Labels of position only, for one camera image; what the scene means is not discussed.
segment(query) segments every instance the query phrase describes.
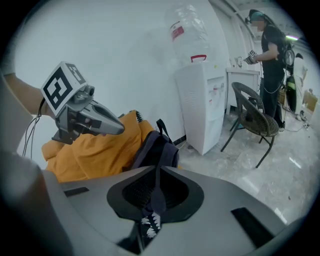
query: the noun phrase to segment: red handle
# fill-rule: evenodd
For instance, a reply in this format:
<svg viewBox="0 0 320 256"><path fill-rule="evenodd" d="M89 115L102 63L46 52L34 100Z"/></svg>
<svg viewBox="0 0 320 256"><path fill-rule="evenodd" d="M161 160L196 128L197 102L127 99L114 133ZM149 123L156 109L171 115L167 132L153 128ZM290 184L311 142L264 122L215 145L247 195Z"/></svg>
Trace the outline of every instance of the red handle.
<svg viewBox="0 0 320 256"><path fill-rule="evenodd" d="M191 62L194 62L194 59L195 59L195 58L204 58L204 61L205 61L206 58L207 58L207 55L202 54L202 55L191 56Z"/></svg>

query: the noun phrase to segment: gray floor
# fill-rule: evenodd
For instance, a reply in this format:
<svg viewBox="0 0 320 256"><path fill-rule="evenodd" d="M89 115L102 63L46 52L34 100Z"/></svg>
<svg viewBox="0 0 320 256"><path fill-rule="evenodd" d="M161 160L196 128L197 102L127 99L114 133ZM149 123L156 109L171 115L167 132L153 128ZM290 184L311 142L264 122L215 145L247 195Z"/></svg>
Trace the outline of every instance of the gray floor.
<svg viewBox="0 0 320 256"><path fill-rule="evenodd" d="M286 129L302 129L280 132L269 155L255 168L268 144L259 144L260 137L245 129L238 130L220 152L235 119L232 113L224 116L218 144L203 156L185 143L179 151L181 167L234 183L270 207L286 224L304 216L320 185L320 140L314 130L306 130L287 113Z"/></svg>

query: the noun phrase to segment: orange cloth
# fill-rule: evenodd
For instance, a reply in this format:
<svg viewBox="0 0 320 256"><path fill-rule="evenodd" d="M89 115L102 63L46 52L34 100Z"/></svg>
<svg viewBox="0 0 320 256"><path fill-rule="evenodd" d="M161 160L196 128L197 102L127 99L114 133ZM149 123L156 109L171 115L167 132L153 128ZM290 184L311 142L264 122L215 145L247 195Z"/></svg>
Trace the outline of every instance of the orange cloth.
<svg viewBox="0 0 320 256"><path fill-rule="evenodd" d="M129 168L153 128L146 120L137 122L135 110L120 120L125 127L120 135L81 134L71 145L50 140L42 146L46 169L59 182L71 182L111 176Z"/></svg>

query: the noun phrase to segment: red label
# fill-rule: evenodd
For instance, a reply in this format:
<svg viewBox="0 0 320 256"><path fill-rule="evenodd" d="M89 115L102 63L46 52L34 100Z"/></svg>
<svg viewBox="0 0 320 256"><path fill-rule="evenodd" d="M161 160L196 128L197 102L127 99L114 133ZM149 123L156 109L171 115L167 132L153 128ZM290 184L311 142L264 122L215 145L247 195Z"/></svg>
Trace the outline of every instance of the red label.
<svg viewBox="0 0 320 256"><path fill-rule="evenodd" d="M180 36L181 34L183 34L184 28L182 26L176 28L174 31L172 31L171 36L172 36L172 41L174 41L178 36Z"/></svg>

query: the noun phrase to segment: plastic water bottle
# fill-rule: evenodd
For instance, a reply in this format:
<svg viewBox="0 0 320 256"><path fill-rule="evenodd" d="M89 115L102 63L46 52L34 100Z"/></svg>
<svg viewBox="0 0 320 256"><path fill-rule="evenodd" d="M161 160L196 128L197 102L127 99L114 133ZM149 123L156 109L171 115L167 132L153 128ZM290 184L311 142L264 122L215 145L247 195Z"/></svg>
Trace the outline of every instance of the plastic water bottle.
<svg viewBox="0 0 320 256"><path fill-rule="evenodd" d="M179 3L166 12L173 48L183 65L204 61L211 52L204 22L191 4Z"/></svg>

